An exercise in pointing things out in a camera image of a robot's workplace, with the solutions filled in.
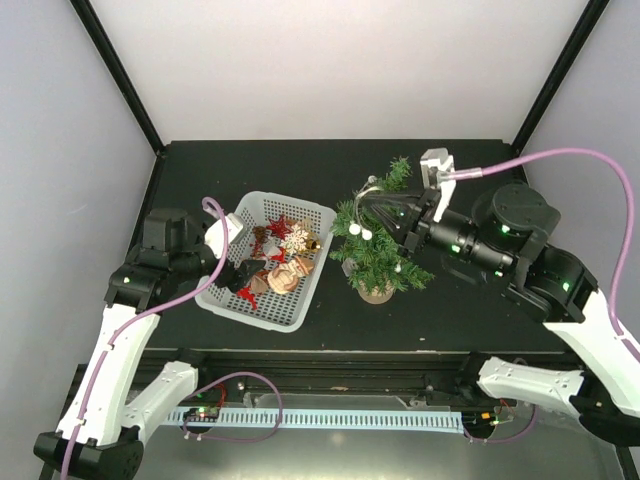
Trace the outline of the white string lights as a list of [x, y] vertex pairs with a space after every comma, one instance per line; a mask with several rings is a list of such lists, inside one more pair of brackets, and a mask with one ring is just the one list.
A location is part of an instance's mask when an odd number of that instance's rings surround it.
[[352, 200], [339, 206], [332, 230], [343, 244], [332, 253], [347, 278], [356, 277], [359, 284], [395, 281], [402, 273], [402, 259], [392, 235], [379, 223], [373, 212], [365, 209], [360, 200], [374, 191], [395, 193], [406, 185], [402, 176], [370, 176], [354, 193]]

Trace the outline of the small green christmas tree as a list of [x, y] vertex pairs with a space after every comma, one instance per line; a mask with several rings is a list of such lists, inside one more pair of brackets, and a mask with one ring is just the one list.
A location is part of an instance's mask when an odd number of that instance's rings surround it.
[[434, 279], [433, 274], [398, 253], [391, 234], [364, 206], [375, 194], [400, 192], [410, 176], [408, 159], [396, 157], [386, 175], [369, 177], [350, 200], [336, 206], [331, 232], [343, 243], [331, 250], [330, 258], [340, 263], [349, 285], [373, 305], [387, 302], [397, 291], [423, 290]]

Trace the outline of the red star ornament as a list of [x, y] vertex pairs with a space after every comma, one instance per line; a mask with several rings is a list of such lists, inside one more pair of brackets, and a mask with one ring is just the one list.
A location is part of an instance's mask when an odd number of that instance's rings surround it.
[[269, 219], [269, 224], [265, 226], [265, 230], [280, 240], [284, 240], [287, 235], [293, 232], [293, 227], [289, 223], [289, 219], [285, 214], [281, 214], [277, 219]]

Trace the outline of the white snowflake ornament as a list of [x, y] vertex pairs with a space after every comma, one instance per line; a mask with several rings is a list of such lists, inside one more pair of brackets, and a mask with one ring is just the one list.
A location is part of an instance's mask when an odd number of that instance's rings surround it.
[[289, 255], [303, 253], [307, 250], [307, 241], [310, 239], [310, 232], [299, 224], [294, 224], [291, 231], [287, 233], [280, 242], [280, 247]]

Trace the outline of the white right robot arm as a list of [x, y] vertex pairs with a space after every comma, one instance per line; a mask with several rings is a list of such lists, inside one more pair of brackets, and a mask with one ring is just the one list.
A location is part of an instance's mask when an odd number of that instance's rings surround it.
[[454, 379], [457, 396], [532, 403], [577, 420], [621, 447], [639, 444], [639, 345], [613, 329], [606, 295], [584, 263], [549, 244], [561, 218], [535, 190], [507, 184], [479, 198], [473, 217], [446, 208], [443, 189], [380, 193], [365, 208], [400, 253], [430, 246], [493, 273], [504, 297], [559, 337], [581, 360], [580, 370], [554, 370], [472, 353]]

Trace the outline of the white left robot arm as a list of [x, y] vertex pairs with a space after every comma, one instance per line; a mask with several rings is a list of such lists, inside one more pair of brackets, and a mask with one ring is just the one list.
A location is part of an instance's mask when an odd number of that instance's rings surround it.
[[181, 350], [133, 400], [127, 398], [146, 345], [162, 314], [215, 285], [232, 293], [247, 287], [262, 261], [235, 265], [231, 246], [246, 234], [242, 218], [211, 197], [200, 224], [186, 211], [151, 210], [139, 242], [112, 273], [101, 330], [74, 398], [57, 427], [38, 435], [34, 454], [61, 478], [132, 479], [151, 435], [180, 403], [222, 390], [207, 355]]

